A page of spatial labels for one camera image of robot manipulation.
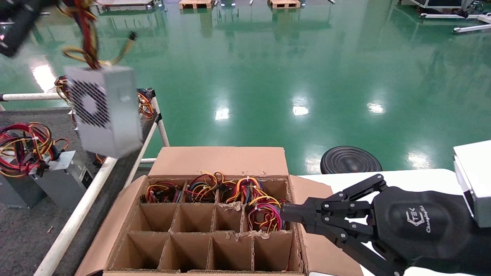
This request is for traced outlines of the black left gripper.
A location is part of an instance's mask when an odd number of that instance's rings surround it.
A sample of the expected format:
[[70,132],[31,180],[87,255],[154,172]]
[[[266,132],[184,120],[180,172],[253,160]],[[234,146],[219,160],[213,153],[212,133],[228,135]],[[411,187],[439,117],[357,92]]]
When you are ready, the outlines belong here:
[[1,54],[9,58],[14,57],[35,25],[35,21],[44,9],[51,6],[51,0],[2,0],[1,23],[9,23],[11,27],[1,40]]

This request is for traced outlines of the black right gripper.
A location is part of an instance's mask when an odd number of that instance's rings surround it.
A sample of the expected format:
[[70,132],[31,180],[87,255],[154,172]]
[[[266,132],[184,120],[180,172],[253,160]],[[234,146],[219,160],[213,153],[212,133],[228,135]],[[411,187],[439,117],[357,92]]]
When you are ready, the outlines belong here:
[[[307,233],[326,237],[375,276],[403,276],[414,266],[446,274],[490,275],[490,229],[477,225],[463,196],[386,189],[384,177],[375,174],[326,199],[285,203],[281,218],[302,222]],[[317,215],[365,218],[371,204],[360,199],[374,192],[381,192],[373,199],[376,241],[368,225],[314,221]],[[369,241],[385,259],[365,246]]]

